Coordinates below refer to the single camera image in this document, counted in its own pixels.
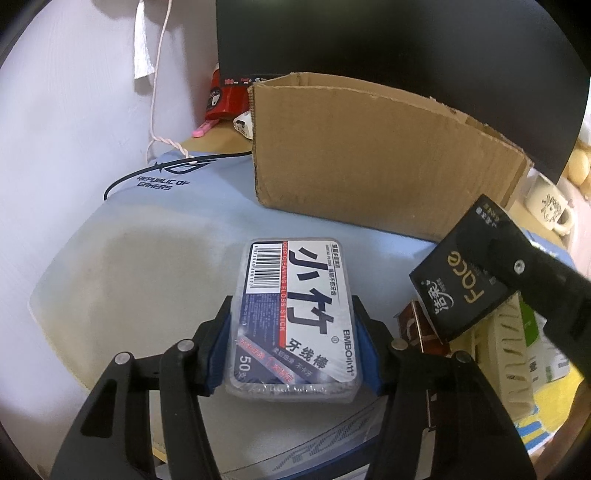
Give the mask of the cream slotted plastic holder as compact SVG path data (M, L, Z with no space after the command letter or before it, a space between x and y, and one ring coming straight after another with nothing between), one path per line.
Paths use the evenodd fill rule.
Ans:
M533 382L517 294L452 340L450 348L472 356L514 422L533 413Z

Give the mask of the floss pick box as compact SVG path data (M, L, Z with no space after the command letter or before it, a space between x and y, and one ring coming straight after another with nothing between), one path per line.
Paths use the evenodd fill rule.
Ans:
M342 246L332 238L256 239L232 299L224 382L276 402L352 402L363 381Z

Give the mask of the green white medicine box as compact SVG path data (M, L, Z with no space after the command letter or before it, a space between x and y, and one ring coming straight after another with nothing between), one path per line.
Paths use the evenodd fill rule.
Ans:
M570 373L567 357L549 340L544 327L547 320L519 297L528 367L533 390L566 377Z

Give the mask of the red crane-pattern box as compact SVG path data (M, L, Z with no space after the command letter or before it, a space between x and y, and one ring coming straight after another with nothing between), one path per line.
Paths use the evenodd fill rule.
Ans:
M401 337L414 349L448 357L450 346L440 340L418 300L411 301L397 316Z

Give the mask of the yellow blue 404 towel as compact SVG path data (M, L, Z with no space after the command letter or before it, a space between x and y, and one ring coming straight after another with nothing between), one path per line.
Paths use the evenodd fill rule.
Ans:
M533 413L515 424L530 456L541 450L565 423L582 379L572 367L565 377L546 384L534 394Z

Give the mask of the cream cartoon mug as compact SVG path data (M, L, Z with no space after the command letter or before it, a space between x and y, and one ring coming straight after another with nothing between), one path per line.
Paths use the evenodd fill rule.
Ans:
M525 198L525 207L547 230L564 237L574 225L574 213L558 187L537 173Z

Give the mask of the Cubone plush toy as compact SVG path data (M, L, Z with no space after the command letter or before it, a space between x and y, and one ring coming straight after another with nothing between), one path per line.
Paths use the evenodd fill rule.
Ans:
M578 140L565 167L566 177L589 200L591 197L590 146Z

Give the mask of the light blue desk mat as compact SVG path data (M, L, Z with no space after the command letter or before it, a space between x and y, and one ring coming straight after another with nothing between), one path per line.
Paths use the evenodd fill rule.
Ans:
M125 181L56 255L30 310L65 366L92 387L113 357L164 352L235 294L250 242L329 237L344 249L349 289L374 318L394 318L415 291L410 272L432 244L264 208L252 160L153 171ZM224 388L200 400L216 464L228 479L366 474L384 400L280 403Z

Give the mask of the black curved monitor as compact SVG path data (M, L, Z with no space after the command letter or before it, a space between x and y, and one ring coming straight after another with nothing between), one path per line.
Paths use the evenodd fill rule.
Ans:
M432 97L562 174L590 89L583 20L562 1L220 1L228 84L293 72L366 80Z

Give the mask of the brown cardboard box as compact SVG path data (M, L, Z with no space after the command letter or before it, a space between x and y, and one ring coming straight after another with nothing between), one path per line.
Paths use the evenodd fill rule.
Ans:
M249 88L263 206L439 241L481 195L513 203L532 163L490 126L432 98L291 73Z

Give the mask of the pink pen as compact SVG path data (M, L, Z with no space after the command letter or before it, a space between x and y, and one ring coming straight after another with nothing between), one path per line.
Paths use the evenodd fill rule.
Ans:
M198 126L195 130L192 131L191 136L193 138L202 138L204 137L209 131L211 131L211 129L213 129L215 126L217 126L217 124L219 123L219 121L217 119L209 119L209 120L204 120L200 126Z

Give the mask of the white computer mouse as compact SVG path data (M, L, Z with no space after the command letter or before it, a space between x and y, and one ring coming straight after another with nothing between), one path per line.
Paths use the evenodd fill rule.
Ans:
M235 127L235 131L245 137L245 139L253 139L252 113L249 111L243 112L233 119L232 124Z

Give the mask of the pink cat-ear headset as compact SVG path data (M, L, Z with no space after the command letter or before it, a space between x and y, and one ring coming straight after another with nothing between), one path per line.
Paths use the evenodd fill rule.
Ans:
M157 99L158 76L160 71L160 59L162 45L164 41L165 32L171 16L173 1L166 1L166 10L164 18L160 27L160 33L156 45L155 62L151 61L149 48L147 45L147 27L146 27L146 13L145 2L139 0L136 4L134 14L134 30L133 30L133 80L138 81L142 79L151 80L150 106L149 106L149 120L148 120L148 136L149 140L145 150L145 159L149 159L149 154L154 144L162 144L171 147L183 156L189 157L189 152L179 142L167 137L162 137L155 132L155 107Z

